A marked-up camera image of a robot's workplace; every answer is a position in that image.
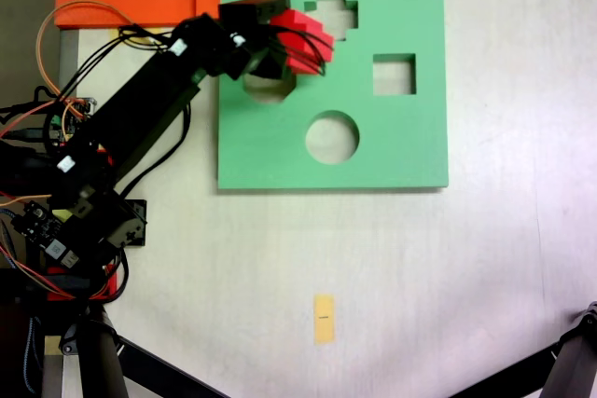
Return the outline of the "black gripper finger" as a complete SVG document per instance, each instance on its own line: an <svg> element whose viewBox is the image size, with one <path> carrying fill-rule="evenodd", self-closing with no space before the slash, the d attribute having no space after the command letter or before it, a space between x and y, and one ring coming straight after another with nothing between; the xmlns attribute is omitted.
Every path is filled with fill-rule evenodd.
<svg viewBox="0 0 597 398"><path fill-rule="evenodd" d="M285 78L285 53L270 50L255 69L249 72L261 78L280 80Z"/></svg>
<svg viewBox="0 0 597 398"><path fill-rule="evenodd" d="M270 21L290 8L290 0L257 0L257 21Z"/></svg>

